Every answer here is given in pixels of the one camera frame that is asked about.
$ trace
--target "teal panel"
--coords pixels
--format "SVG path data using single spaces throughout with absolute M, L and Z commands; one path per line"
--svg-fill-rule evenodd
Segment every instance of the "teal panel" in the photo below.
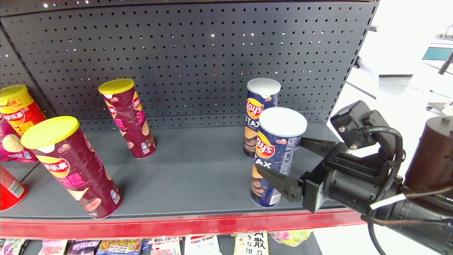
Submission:
M 423 59 L 427 60 L 447 60 L 453 49 L 429 47 Z

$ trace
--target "dark brown cylinder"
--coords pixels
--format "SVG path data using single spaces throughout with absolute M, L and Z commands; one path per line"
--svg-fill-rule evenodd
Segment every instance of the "dark brown cylinder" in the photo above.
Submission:
M 413 191 L 433 191 L 452 183 L 453 116 L 430 118 L 406 172 L 405 185 Z M 451 201 L 453 191 L 437 198 Z

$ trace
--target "blue lay's stax can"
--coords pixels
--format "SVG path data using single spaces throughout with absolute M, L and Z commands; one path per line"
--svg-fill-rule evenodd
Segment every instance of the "blue lay's stax can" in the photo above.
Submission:
M 289 108 L 273 107 L 261 113 L 250 189 L 252 199 L 257 205 L 276 206 L 281 194 L 263 179 L 256 170 L 256 165 L 288 175 L 294 152 L 306 129 L 305 117 Z
M 260 114 L 264 109 L 277 106 L 280 89 L 280 83 L 269 78 L 256 78 L 247 83 L 244 153 L 250 159 L 255 157 Z

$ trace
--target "shelf edge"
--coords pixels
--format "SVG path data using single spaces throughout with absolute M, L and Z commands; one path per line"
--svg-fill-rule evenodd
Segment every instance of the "shelf edge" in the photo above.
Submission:
M 104 220 L 0 219 L 2 238 L 119 239 L 156 236 L 229 235 L 257 231 L 314 229 L 358 225 L 364 222 L 352 210 L 259 212 Z

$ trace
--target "perforated metal back panel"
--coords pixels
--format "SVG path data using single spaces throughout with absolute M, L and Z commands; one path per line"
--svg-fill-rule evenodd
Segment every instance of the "perforated metal back panel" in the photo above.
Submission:
M 0 88 L 16 84 L 27 85 L 30 88 L 30 94 L 36 100 L 44 114 L 48 118 L 55 116 L 52 107 L 24 68 L 17 53 L 13 50 L 3 33 L 3 30 L 0 29 Z
M 246 83 L 257 77 L 282 84 L 280 106 L 325 122 L 377 5 L 116 1 L 89 8 L 80 1 L 85 8 L 59 10 L 68 7 L 56 4 L 1 22 L 57 114 L 87 120 L 82 125 L 93 131 L 94 119 L 115 126 L 97 87 L 123 77 L 134 79 L 153 128 L 242 125 Z M 31 3 L 9 3 L 1 13 L 23 13 L 23 5 Z M 225 116 L 235 120 L 212 119 Z

